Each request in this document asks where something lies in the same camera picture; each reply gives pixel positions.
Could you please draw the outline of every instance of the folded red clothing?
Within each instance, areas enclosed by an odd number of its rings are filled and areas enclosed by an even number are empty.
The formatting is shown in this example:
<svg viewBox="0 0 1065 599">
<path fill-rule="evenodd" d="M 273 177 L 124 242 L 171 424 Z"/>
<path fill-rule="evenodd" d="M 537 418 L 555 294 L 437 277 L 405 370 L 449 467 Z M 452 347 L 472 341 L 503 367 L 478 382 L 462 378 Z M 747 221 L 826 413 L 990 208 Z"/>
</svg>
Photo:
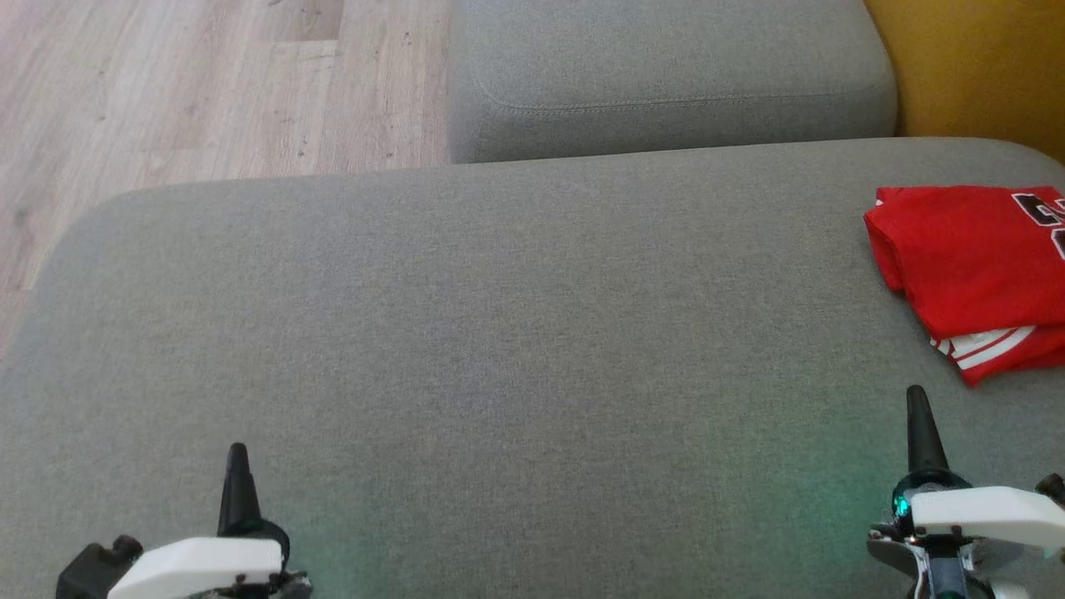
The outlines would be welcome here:
<svg viewBox="0 0 1065 599">
<path fill-rule="evenodd" d="M 866 226 L 884 280 L 969 385 L 1065 363 L 1065 199 L 1053 188 L 882 188 Z"/>
</svg>

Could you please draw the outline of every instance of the robotic arm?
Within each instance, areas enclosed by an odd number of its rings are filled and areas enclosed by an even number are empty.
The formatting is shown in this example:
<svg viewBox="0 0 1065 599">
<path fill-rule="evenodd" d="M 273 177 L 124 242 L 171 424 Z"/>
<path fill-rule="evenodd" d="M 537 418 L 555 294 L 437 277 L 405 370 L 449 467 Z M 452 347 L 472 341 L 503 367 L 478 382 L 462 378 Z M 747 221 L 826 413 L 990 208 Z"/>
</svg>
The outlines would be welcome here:
<svg viewBox="0 0 1065 599">
<path fill-rule="evenodd" d="M 145 552 L 119 536 L 86 547 L 60 574 L 56 599 L 308 599 L 304 572 L 290 572 L 289 535 L 259 509 L 248 450 L 229 448 L 218 536 L 179 540 Z"/>
<path fill-rule="evenodd" d="M 906 391 L 910 474 L 891 493 L 891 517 L 869 531 L 869 553 L 914 578 L 913 599 L 1028 599 L 1018 584 L 983 577 L 972 558 L 983 539 L 1065 547 L 1065 483 L 1051 474 L 1036 492 L 973 488 L 953 473 L 924 389 Z"/>
</svg>

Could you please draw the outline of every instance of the gray fabric cushion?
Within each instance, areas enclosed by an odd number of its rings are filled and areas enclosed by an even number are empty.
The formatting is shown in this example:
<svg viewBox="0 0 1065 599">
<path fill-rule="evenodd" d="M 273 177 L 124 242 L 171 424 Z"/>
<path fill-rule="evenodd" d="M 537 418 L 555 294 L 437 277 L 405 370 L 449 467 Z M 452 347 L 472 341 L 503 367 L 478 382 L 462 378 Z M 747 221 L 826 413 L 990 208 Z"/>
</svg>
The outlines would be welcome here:
<svg viewBox="0 0 1065 599">
<path fill-rule="evenodd" d="M 457 0 L 456 162 L 890 135 L 861 0 Z"/>
<path fill-rule="evenodd" d="M 901 597 L 864 539 L 907 385 L 974 484 L 1065 467 L 1065 371 L 967 389 L 875 270 L 874 189 L 947 183 L 1065 169 L 871 140 L 116 199 L 0 378 L 0 595 L 118 533 L 211 534 L 243 440 L 324 598 Z"/>
</svg>

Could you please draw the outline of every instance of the floor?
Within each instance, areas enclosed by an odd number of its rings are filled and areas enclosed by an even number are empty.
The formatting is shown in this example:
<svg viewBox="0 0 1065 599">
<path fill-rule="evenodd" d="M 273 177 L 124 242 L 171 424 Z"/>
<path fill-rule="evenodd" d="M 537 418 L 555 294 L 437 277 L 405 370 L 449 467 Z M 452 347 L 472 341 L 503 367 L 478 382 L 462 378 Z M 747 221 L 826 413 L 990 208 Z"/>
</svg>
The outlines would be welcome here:
<svg viewBox="0 0 1065 599">
<path fill-rule="evenodd" d="M 0 359 L 118 193 L 446 162 L 449 0 L 0 0 Z"/>
</svg>

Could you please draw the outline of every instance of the green light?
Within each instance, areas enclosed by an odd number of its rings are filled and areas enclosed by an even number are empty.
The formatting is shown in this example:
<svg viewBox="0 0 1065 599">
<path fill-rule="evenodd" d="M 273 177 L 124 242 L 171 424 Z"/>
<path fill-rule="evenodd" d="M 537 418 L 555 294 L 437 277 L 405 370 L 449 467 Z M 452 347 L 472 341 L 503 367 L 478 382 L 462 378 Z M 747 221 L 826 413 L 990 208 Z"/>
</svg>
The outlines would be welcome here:
<svg viewBox="0 0 1065 599">
<path fill-rule="evenodd" d="M 895 498 L 895 517 L 902 518 L 906 514 L 910 514 L 910 502 L 906 501 L 905 497 L 900 495 Z"/>
</svg>

